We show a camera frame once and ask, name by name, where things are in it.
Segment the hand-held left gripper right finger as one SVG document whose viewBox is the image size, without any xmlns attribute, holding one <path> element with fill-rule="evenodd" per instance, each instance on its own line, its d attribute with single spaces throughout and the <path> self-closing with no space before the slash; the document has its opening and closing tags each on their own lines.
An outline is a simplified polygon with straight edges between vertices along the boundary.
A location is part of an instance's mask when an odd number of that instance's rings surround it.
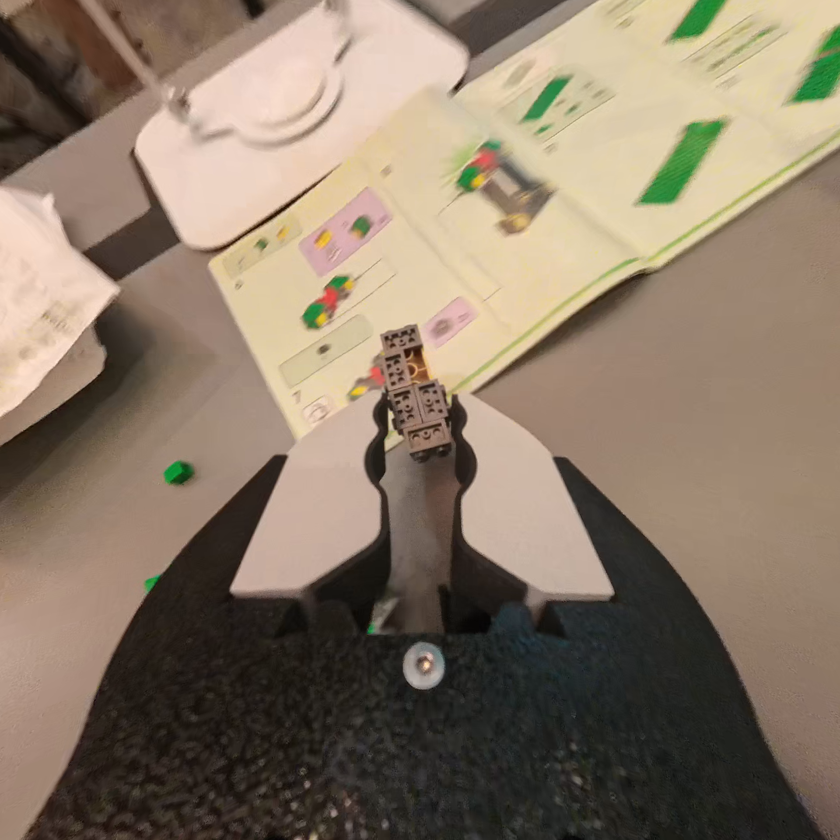
<svg viewBox="0 0 840 840">
<path fill-rule="evenodd" d="M 466 394 L 454 398 L 450 583 L 482 612 L 508 603 L 609 602 L 615 590 L 553 455 L 528 430 Z"/>
</svg>

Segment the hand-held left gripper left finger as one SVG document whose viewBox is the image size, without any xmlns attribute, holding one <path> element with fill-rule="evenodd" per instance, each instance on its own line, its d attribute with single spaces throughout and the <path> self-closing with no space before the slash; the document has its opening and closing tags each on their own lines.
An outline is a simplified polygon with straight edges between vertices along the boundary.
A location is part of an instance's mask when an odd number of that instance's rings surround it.
<svg viewBox="0 0 840 840">
<path fill-rule="evenodd" d="M 372 606 L 391 574 L 387 404 L 370 392 L 289 451 L 230 585 L 238 599 Z"/>
</svg>

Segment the grey and tan brick assembly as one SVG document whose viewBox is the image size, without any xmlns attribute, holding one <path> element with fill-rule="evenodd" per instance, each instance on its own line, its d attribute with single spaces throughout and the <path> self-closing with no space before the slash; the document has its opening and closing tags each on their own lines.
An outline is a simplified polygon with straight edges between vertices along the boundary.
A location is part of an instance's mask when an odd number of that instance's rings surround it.
<svg viewBox="0 0 840 840">
<path fill-rule="evenodd" d="M 445 388 L 434 378 L 416 324 L 381 335 L 383 388 L 395 431 L 417 463 L 449 455 L 453 447 Z"/>
</svg>

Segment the grey desk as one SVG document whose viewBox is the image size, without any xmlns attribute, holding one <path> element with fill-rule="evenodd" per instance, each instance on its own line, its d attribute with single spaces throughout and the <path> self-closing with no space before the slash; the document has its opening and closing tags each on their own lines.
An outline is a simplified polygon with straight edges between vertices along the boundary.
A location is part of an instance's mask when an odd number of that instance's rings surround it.
<svg viewBox="0 0 840 840">
<path fill-rule="evenodd" d="M 121 286 L 105 371 L 2 447 L 2 838 L 22 838 L 144 599 L 290 446 L 212 278 L 130 163 L 130 99 L 13 176 Z M 480 393 L 675 567 L 838 838 L 838 154 L 602 297 Z"/>
</svg>

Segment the green building instruction booklet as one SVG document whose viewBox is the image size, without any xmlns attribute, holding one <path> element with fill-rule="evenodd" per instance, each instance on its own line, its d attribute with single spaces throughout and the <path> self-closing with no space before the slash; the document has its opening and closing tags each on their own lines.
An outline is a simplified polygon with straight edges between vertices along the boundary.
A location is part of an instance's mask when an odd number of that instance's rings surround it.
<svg viewBox="0 0 840 840">
<path fill-rule="evenodd" d="M 595 2 L 417 93 L 208 264 L 300 438 L 380 389 L 416 324 L 449 391 L 490 381 L 838 149 L 838 1 Z"/>
</svg>

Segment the white crumpled paper bag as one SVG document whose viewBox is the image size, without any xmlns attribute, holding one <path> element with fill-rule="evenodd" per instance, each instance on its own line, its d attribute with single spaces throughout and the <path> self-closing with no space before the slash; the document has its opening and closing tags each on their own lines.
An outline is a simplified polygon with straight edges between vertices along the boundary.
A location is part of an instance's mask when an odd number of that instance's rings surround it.
<svg viewBox="0 0 840 840">
<path fill-rule="evenodd" d="M 104 369 L 96 321 L 118 285 L 70 243 L 52 195 L 1 190 L 1 445 Z"/>
</svg>

